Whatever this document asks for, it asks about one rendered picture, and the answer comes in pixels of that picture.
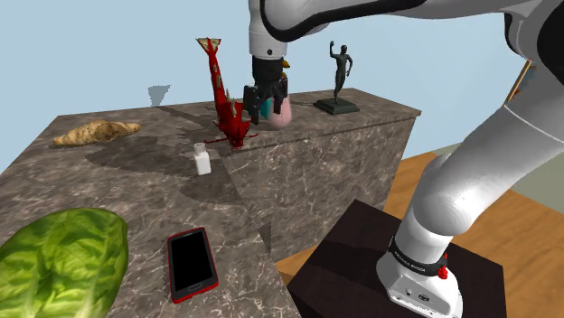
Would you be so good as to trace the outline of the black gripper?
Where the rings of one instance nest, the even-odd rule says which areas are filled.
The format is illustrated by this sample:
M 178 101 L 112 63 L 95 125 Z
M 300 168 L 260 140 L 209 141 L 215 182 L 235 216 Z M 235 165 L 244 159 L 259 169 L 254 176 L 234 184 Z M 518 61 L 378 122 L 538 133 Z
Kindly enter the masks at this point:
M 244 109 L 249 113 L 251 123 L 259 124 L 261 100 L 273 97 L 273 112 L 281 113 L 282 103 L 287 97 L 287 77 L 283 69 L 288 63 L 283 59 L 263 60 L 252 57 L 252 76 L 255 86 L 245 86 L 243 90 Z

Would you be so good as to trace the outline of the pink teal egg-shaped toy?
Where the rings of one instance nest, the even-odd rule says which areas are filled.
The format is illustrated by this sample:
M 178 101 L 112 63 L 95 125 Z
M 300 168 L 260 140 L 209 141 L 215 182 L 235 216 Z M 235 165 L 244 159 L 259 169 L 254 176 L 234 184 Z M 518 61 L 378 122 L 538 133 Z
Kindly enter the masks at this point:
M 268 123 L 275 129 L 282 129 L 287 126 L 292 119 L 292 112 L 289 102 L 289 96 L 284 99 L 282 103 L 281 113 L 275 114 L 273 112 L 273 97 L 261 100 L 260 115 L 265 118 Z

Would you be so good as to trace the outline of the red dragon figure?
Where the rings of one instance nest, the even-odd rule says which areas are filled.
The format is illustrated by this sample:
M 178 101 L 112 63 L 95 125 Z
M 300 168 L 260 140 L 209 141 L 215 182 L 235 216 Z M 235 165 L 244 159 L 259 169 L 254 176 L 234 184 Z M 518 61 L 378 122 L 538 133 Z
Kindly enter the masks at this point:
M 225 135 L 222 140 L 227 140 L 234 149 L 241 148 L 244 146 L 245 139 L 257 134 L 247 136 L 250 121 L 244 121 L 242 118 L 244 104 L 231 98 L 222 83 L 221 69 L 216 56 L 221 39 L 205 37 L 196 38 L 196 41 L 208 56 L 214 106 L 218 118 L 214 125 Z

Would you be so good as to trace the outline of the dark standing man statue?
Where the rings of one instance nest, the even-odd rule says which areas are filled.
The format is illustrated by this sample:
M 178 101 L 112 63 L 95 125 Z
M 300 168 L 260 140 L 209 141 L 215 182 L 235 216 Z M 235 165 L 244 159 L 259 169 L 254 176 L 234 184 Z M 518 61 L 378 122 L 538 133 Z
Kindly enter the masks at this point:
M 318 99 L 314 106 L 332 116 L 358 112 L 359 109 L 354 103 L 338 97 L 353 66 L 353 59 L 347 53 L 347 46 L 345 44 L 342 45 L 340 52 L 335 54 L 334 41 L 330 41 L 329 54 L 336 62 L 333 96 L 331 98 Z

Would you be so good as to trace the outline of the white salt shaker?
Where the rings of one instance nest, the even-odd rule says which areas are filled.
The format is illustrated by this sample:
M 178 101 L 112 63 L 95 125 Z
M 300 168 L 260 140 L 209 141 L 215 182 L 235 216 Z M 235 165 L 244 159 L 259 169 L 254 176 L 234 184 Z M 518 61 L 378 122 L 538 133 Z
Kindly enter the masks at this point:
M 193 145 L 194 161 L 196 171 L 199 175 L 205 175 L 212 171 L 211 159 L 207 152 L 205 143 L 196 143 Z

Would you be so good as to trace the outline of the brown croissant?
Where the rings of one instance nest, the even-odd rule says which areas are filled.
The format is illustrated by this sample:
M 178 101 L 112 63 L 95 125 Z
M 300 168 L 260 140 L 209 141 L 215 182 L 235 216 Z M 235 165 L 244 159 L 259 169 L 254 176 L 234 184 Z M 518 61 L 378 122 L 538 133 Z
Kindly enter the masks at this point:
M 137 123 L 110 122 L 94 120 L 82 126 L 73 128 L 62 136 L 53 139 L 55 145 L 81 146 L 96 143 L 106 143 L 121 137 L 131 136 L 138 132 L 141 126 Z

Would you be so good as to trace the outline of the red-cased smartphone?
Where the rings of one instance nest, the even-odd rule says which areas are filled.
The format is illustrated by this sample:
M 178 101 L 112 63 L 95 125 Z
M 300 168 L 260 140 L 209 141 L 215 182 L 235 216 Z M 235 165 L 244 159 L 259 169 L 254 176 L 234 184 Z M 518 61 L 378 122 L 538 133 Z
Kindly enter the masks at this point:
M 189 229 L 166 241 L 170 293 L 174 304 L 219 285 L 205 227 Z

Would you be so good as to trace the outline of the dark robot stand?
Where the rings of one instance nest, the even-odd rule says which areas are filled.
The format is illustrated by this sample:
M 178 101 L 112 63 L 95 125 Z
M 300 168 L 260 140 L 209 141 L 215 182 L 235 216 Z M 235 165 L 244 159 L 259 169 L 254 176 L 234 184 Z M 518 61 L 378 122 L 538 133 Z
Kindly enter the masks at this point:
M 400 220 L 355 200 L 287 286 L 302 318 L 424 318 L 394 304 L 376 274 Z M 507 318 L 503 267 L 450 244 L 462 318 Z

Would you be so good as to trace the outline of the green lettuce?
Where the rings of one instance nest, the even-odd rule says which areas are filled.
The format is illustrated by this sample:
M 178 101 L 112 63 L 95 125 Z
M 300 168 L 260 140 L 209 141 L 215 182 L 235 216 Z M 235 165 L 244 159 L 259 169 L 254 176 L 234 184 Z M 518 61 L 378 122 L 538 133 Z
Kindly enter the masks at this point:
M 0 246 L 0 318 L 105 318 L 128 265 L 127 223 L 95 208 L 52 212 Z

